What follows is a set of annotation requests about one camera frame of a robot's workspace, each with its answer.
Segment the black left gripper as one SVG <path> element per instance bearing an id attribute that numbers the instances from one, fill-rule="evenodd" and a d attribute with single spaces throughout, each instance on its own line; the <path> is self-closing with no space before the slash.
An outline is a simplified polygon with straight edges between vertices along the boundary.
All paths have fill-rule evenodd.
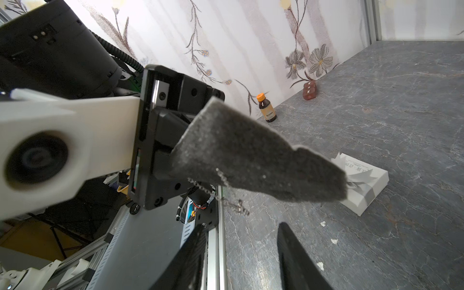
<path id="1" fill-rule="evenodd" d="M 143 71 L 131 161 L 129 197 L 146 210 L 186 193 L 189 182 L 171 174 L 171 153 L 193 119 L 223 91 L 161 65 Z"/>

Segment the white jewelry box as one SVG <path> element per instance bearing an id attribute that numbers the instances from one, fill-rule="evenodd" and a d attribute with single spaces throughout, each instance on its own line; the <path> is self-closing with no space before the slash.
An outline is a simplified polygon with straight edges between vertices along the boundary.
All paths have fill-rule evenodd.
<path id="1" fill-rule="evenodd" d="M 388 171 L 338 153 L 331 161 L 347 175 L 348 195 L 341 203 L 358 216 L 367 210 L 389 182 Z"/>

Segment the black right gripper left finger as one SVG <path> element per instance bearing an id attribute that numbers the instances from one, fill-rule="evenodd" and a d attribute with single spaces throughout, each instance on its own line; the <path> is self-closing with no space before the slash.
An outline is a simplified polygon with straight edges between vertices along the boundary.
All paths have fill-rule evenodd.
<path id="1" fill-rule="evenodd" d="M 150 290 L 200 290 L 207 233 L 197 225 Z"/>

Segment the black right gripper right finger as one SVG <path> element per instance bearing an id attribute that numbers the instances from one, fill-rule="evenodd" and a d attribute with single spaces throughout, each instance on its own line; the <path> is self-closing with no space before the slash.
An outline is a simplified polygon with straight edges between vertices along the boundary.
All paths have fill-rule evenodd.
<path id="1" fill-rule="evenodd" d="M 333 290 L 285 222 L 279 224 L 277 250 L 283 290 Z"/>

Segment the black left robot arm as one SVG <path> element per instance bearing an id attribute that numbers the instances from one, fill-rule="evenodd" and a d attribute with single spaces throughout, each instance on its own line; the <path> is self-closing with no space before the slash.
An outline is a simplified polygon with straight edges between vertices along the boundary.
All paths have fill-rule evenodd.
<path id="1" fill-rule="evenodd" d="M 1 25 L 1 218 L 75 197 L 82 184 L 131 171 L 129 193 L 153 209 L 211 178 L 179 174 L 172 155 L 220 90 L 141 66 L 94 35 L 64 1 Z"/>

